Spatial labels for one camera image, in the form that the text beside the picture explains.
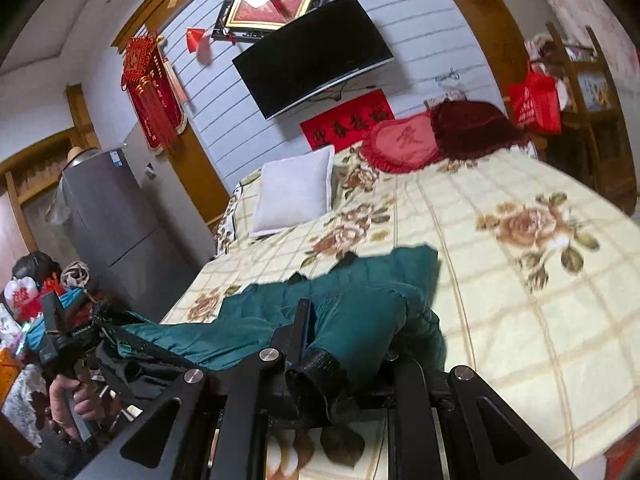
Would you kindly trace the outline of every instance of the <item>person's hand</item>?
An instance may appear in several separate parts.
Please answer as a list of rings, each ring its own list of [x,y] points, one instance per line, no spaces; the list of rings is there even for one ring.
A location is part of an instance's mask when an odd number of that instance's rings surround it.
[[[104,409],[100,404],[100,397],[89,375],[89,370],[82,368],[78,379],[69,379],[58,374],[49,387],[49,402],[51,417],[71,438],[78,438],[78,430],[71,417],[71,412],[65,402],[65,391],[74,392],[76,406],[74,411],[84,420],[101,420]]]

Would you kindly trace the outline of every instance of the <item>white paneled wall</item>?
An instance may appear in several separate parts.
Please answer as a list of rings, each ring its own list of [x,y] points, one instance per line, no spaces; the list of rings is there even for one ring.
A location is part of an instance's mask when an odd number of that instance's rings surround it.
[[[504,109],[500,92],[476,38],[453,0],[359,0],[378,26],[395,61],[350,80],[342,102],[382,88],[396,117],[424,109],[426,98],[446,91],[436,76],[451,68],[459,81],[443,85],[466,91]],[[191,98],[190,115],[205,149],[227,187],[265,162],[310,150],[300,123],[336,105],[302,103],[270,121],[264,119],[232,64],[250,44],[212,44],[214,62],[203,67],[186,49],[188,27],[210,28],[222,0],[194,0],[163,31],[164,53]],[[348,38],[336,38],[349,47]]]

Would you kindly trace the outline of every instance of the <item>red shopping bag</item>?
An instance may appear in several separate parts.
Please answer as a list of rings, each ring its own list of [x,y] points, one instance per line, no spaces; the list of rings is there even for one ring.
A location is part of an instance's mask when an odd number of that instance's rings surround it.
[[[562,132],[560,101],[554,78],[533,72],[529,63],[524,83],[509,86],[509,96],[518,126],[528,126],[543,134]]]

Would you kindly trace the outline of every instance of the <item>person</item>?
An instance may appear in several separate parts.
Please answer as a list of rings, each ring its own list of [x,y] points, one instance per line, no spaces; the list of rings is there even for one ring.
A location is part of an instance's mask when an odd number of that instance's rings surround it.
[[[0,463],[8,468],[6,472],[11,472],[9,478],[71,480],[93,458],[93,452],[80,446],[78,430],[65,402],[66,391],[74,393],[74,411],[84,420],[104,418],[100,397],[86,368],[78,379],[57,375],[49,387],[47,420],[40,431],[42,446],[20,464],[9,443],[0,440]]]

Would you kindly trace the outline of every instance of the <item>plaid pattern bedspread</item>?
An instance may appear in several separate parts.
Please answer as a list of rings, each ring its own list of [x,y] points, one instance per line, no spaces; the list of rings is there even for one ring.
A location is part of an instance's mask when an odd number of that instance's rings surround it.
[[[220,255],[163,322],[211,322],[247,284],[317,276],[349,250],[428,243],[441,262],[433,310],[447,370],[477,370],[569,466],[636,423],[640,230],[621,211],[507,150],[400,175],[370,168],[353,146],[335,160],[334,212],[264,239],[248,237],[259,171],[244,179],[218,233]],[[385,479],[385,421],[352,429],[366,443],[353,467],[327,458],[320,430],[296,435],[308,458],[298,477]]]

